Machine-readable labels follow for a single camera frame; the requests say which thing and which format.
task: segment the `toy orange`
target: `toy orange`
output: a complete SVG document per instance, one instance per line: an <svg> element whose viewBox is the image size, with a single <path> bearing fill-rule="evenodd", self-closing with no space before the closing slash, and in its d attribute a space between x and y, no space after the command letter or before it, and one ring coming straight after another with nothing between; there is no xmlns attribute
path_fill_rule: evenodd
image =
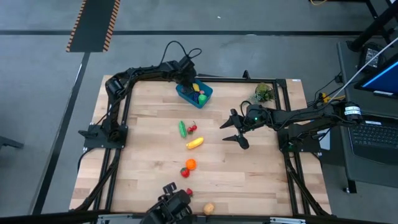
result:
<svg viewBox="0 0 398 224"><path fill-rule="evenodd" d="M185 165L187 165L187 168L189 170L194 170L197 167L197 162L194 159L189 159L187 160Z"/></svg>

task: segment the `white cable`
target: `white cable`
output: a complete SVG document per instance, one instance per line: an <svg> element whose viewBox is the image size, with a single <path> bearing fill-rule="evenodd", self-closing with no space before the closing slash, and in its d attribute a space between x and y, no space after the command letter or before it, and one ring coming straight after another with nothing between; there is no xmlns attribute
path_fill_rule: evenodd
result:
<svg viewBox="0 0 398 224"><path fill-rule="evenodd" d="M368 61L364 66L362 66L362 68L359 69L359 70L356 72L356 74L355 74L350 80L348 80L348 82L347 82L345 85L343 85L343 87L342 87L339 91L337 91L337 93L329 100L328 104L329 104L334 98L336 98L336 96L337 96L341 91L343 91L343 90L349 85L349 83L351 83L351 81L353 81L354 78L355 78L367 65L369 65L369 63L371 63L371 61L373 61L373 59L377 58L377 56L379 56L381 53L383 53L383 51L385 51L387 48L389 48L389 47L390 47L393 43L395 43L397 40L398 40L398 37L397 37L395 40L393 40L389 45L387 45L386 47L384 47L379 53L377 53L377 55L375 55L375 56L374 56L370 61Z"/></svg>

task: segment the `wooden table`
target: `wooden table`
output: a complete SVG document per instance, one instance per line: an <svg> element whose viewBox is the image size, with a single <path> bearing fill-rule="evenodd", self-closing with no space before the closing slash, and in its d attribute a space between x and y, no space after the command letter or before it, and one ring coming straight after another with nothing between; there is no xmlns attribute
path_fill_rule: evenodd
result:
<svg viewBox="0 0 398 224"><path fill-rule="evenodd" d="M104 83L108 78L110 76L105 76L101 84L93 122L106 112L108 97ZM256 85L209 83L213 96L199 110L177 95L173 82L136 83L112 211L146 212L163 194L162 187L175 182L178 189L193 190L190 206L194 213L202 213L204 204L213 202L217 215L292 215L276 132L264 127L246 133L250 143L247 150L236 142L222 141L237 130L219 127L228 119L231 108L240 111L240 102L249 98ZM306 107L301 81L287 80L287 86L292 110ZM275 103L267 102L264 106L275 108ZM178 131L180 120L186 125L195 121L198 129L183 139ZM192 150L185 147L187 142L200 136L205 138L201 146ZM330 212L318 160L309 153L300 155L307 188L323 209ZM83 158L70 208L79 206L96 185L103 156L104 149L94 149ZM197 161L197 169L185 179L180 169L189 158ZM107 190L106 186L100 208L104 208ZM296 186L298 207L303 212L299 192Z"/></svg>

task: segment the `small potted plant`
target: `small potted plant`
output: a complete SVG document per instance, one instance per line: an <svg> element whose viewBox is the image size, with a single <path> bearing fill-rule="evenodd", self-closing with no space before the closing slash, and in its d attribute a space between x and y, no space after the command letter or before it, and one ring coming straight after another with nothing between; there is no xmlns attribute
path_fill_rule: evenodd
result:
<svg viewBox="0 0 398 224"><path fill-rule="evenodd" d="M274 90L265 83L259 83L250 97L250 101L253 103L263 103L274 99Z"/></svg>

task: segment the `blue bin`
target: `blue bin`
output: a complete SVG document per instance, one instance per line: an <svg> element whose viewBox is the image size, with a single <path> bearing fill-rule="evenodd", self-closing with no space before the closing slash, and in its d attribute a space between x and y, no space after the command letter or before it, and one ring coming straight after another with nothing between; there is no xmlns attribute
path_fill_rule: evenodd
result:
<svg viewBox="0 0 398 224"><path fill-rule="evenodd" d="M186 94L182 93L182 92L181 92L181 90L182 90L182 85L181 85L181 84L178 84L178 85L175 87L175 89L176 89L177 93L178 93L182 98L184 98L185 100L187 100L188 102L190 102L193 106L196 106L197 108L200 109L200 108L202 108L202 107L207 103L207 101L210 99L211 94L213 94L213 89L210 88L208 85L204 84L203 82L197 80L197 79L195 79L195 83L199 85L199 89L200 89L200 90L203 90L203 91L205 92L205 95L207 96L207 99L206 99L206 101L205 101L205 103L204 103L203 105L200 105L200 104L198 104L198 103L196 103L196 102L194 102L194 101L192 100L192 95L193 95L193 93L191 93L191 94L189 94L189 95L186 95Z"/></svg>

